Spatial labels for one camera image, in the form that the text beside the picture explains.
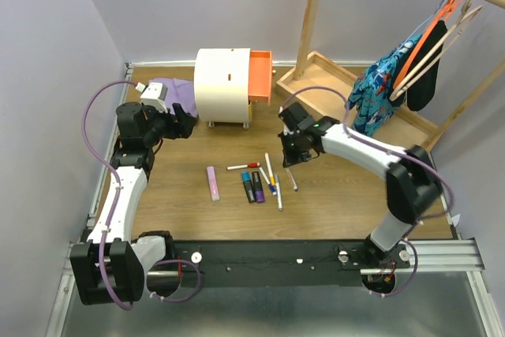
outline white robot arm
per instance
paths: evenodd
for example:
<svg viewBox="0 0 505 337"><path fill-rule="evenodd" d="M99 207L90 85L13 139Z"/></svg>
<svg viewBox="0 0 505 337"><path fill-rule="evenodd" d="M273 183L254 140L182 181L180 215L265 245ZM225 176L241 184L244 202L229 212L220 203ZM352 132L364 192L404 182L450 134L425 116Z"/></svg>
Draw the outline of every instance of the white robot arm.
<svg viewBox="0 0 505 337"><path fill-rule="evenodd" d="M365 240L370 263L387 257L440 196L441 184L429 172L391 154L411 155L431 166L428 153L418 146L407 150L366 136L360 136L361 142L351 138L333 118L324 117L316 122L300 103L282 110L279 117L285 124L279 134L285 167L309 161L313 158L310 150L314 150L317 155L329 153L348 159L386 182L389 212ZM385 152L367 142L379 145Z"/></svg>
<svg viewBox="0 0 505 337"><path fill-rule="evenodd" d="M114 213L110 217L118 181L111 174L110 188L95 228L86 242L76 244L70 253L77 289L84 304L111 301L99 270L99 247L104 230L107 231L104 242L107 277L121 301L138 301L152 266L164 258L175 258L170 233L149 232L134 243L131 233L137 205L155 161L152 148L163 138L188 138L196 119L177 103L173 104L175 115L168 112L167 89L163 84L151 82L148 87L139 86L142 103L125 103L116 109L119 137L110 164L120 179L121 191Z"/></svg>

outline wooden floor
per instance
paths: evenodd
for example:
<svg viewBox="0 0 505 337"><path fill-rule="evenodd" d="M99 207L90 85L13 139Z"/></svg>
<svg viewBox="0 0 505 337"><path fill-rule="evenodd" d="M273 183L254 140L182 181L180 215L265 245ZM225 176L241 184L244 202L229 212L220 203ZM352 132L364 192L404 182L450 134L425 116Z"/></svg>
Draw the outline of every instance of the wooden floor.
<svg viewBox="0 0 505 337"><path fill-rule="evenodd" d="M274 83L289 68L277 68ZM192 80L193 68L135 68L133 80L145 84L156 77ZM137 101L138 93L128 94ZM137 209L133 236L147 230L169 230L179 239L364 238L387 212L382 179L331 155L297 165L292 172L300 187L295 193L282 168L277 118L282 97L271 106L254 104L249 130L241 125L198 122L188 140L165 140L155 160L148 187ZM227 166L261 161L264 153L279 174L284 211L266 190L267 201L249 204L240 171ZM212 202L206 167L214 166L221 200ZM431 212L442 209L438 201ZM413 238L451 238L445 218L429 220Z"/></svg>

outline gray wall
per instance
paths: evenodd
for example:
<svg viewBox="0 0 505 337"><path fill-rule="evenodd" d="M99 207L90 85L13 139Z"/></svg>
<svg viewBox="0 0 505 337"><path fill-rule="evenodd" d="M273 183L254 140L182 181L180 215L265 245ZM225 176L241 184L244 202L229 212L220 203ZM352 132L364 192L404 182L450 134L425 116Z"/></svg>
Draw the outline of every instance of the gray wall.
<svg viewBox="0 0 505 337"><path fill-rule="evenodd" d="M272 49L294 60L306 0L93 0L127 61L195 59L201 47ZM440 0L321 0L312 48L374 61Z"/></svg>
<svg viewBox="0 0 505 337"><path fill-rule="evenodd" d="M425 110L440 122L505 58L505 9L480 0L484 9L457 46L441 61L435 99ZM501 320L505 320L503 235L505 222L505 76L501 76L447 131L433 155L456 194L459 230L475 237Z"/></svg>
<svg viewBox="0 0 505 337"><path fill-rule="evenodd" d="M0 0L0 14L0 335L40 337L99 175L80 116L124 65L92 0ZM101 152L117 101L92 112Z"/></svg>

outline black marker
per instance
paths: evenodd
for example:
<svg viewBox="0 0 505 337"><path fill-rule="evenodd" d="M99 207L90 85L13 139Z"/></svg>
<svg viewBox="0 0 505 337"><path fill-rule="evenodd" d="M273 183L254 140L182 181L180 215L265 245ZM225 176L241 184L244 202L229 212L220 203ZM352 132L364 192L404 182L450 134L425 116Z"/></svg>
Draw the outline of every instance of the black marker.
<svg viewBox="0 0 505 337"><path fill-rule="evenodd" d="M258 203L265 202L265 195L263 193L263 186L261 185L261 177L259 171L252 172L252 183L254 184L254 195Z"/></svg>
<svg viewBox="0 0 505 337"><path fill-rule="evenodd" d="M254 197L253 183L251 182L251 176L248 171L242 171L242 182L244 183L245 195L247 195L247 200L249 203L254 203L256 198Z"/></svg>

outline wooden clothes rack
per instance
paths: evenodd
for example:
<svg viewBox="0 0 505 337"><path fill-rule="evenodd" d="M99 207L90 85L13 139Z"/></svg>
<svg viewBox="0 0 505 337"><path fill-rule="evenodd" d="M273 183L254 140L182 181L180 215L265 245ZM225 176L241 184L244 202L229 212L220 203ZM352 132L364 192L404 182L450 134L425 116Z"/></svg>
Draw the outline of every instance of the wooden clothes rack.
<svg viewBox="0 0 505 337"><path fill-rule="evenodd" d="M505 0L485 1L498 7L505 8ZM318 84L334 88L343 95L348 96L356 80L356 76L343 69L332 60L324 57L321 53L317 51L309 53L318 5L319 0L307 1L296 66L277 82L277 91L284 95L290 95L302 88ZM419 144L423 148L431 150L447 128L449 128L461 113L474 103L503 72L505 72L505 59L475 87L442 124L435 125L420 116L417 112L412 112L407 107L402 106L396 112L395 116L377 131L374 138L389 144L397 144L405 147L409 147L412 144ZM304 92L297 97L316 116L328 115L341 120L343 118L344 105L331 97L328 98L326 93ZM351 111L350 117L353 118L355 114L355 110Z"/></svg>

